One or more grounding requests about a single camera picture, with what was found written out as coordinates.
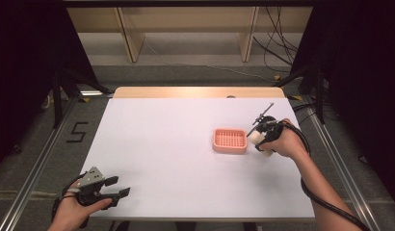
person's left hand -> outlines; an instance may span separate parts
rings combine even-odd
[[[74,188],[76,185],[77,182],[72,184],[71,187]],[[107,198],[89,206],[82,206],[78,203],[73,192],[67,192],[64,197],[66,198],[61,201],[48,231],[77,230],[90,214],[107,207],[113,201],[111,198]]]

person's right hand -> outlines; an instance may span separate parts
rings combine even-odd
[[[291,123],[290,119],[285,118],[284,122]],[[281,135],[275,141],[265,142],[260,145],[260,149],[262,150],[271,150],[278,152],[281,156],[289,157],[293,159],[297,155],[301,155],[306,153],[305,147],[303,146],[303,142],[298,137],[296,133],[294,133],[289,128],[284,127]]]

forearm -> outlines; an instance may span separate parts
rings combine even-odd
[[[317,168],[308,153],[299,151],[291,158],[297,165],[308,189],[327,203],[351,214],[351,210],[342,201],[321,171]],[[320,230],[359,230],[355,225],[338,216],[334,212],[312,202],[315,217]]]

white cylinder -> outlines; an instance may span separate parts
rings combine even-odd
[[[261,133],[257,132],[257,131],[253,131],[250,135],[249,135],[249,141],[254,144],[254,145],[258,145],[259,143],[261,143],[264,140],[264,136],[261,135]],[[264,150],[261,151],[261,154],[263,154],[265,157],[270,157],[272,154],[274,153],[273,150]]]

pink basket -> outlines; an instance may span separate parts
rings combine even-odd
[[[218,128],[213,132],[212,148],[217,152],[243,154],[248,142],[246,132],[234,128]]]

